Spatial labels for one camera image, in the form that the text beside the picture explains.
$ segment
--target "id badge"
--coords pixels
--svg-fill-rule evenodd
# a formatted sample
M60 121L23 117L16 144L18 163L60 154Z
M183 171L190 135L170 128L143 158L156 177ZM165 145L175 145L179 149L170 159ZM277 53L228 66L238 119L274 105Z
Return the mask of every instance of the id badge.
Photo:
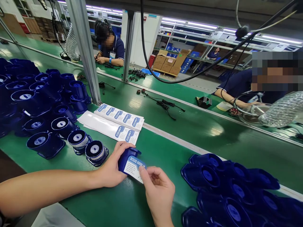
M115 52L110 52L110 58L115 59L116 58L116 53Z

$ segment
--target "hand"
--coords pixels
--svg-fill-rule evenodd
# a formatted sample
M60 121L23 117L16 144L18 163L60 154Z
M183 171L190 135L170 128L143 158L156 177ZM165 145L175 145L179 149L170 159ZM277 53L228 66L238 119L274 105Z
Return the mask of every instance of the hand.
M145 186L147 203L155 225L157 227L173 226L170 211L174 200L175 185L161 168L152 166L146 170L140 166L139 172Z
M104 63L105 63L105 60L106 60L106 57L99 57L99 58L97 59L97 62L98 62L99 64L104 64Z
M93 171L93 180L95 182L94 188L111 188L120 184L127 177L126 174L119 171L118 160L125 149L129 147L135 148L136 146L132 143L127 143L126 141L119 141L116 143L114 152L104 163L104 165Z

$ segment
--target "label sticker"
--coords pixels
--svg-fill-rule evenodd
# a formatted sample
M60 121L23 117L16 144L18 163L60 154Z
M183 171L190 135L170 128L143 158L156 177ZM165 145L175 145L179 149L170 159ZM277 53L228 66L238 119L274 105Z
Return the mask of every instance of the label sticker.
M127 159L124 172L135 178L137 181L143 183L139 173L139 166L143 166L144 168L146 168L144 162L142 162L140 159L136 158L135 156L131 155Z

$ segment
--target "small black component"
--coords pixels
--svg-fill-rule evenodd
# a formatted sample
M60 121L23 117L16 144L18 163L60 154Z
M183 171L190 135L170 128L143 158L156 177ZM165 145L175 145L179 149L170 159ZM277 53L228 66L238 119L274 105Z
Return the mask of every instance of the small black component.
M238 28L238 30L236 31L236 37L237 38L243 38L248 33L249 33L249 26L248 25L244 25L241 28Z
M102 88L102 94L104 94L105 84L106 84L106 83L104 83L104 82L100 82L100 83L99 83L99 87Z
M204 96L201 98L196 97L196 101L197 101L197 105L203 109L207 109L212 105L212 100L208 97L204 97Z

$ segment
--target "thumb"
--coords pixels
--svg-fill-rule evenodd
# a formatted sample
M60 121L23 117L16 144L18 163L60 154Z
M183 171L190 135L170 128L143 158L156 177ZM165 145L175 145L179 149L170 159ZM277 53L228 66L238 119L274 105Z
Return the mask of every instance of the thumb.
M142 178L142 181L143 181L143 184L144 184L144 187L146 190L149 190L149 189L155 187L153 182L151 181L151 178L149 177L147 170L143 166L139 166L139 173L140 173L140 176Z

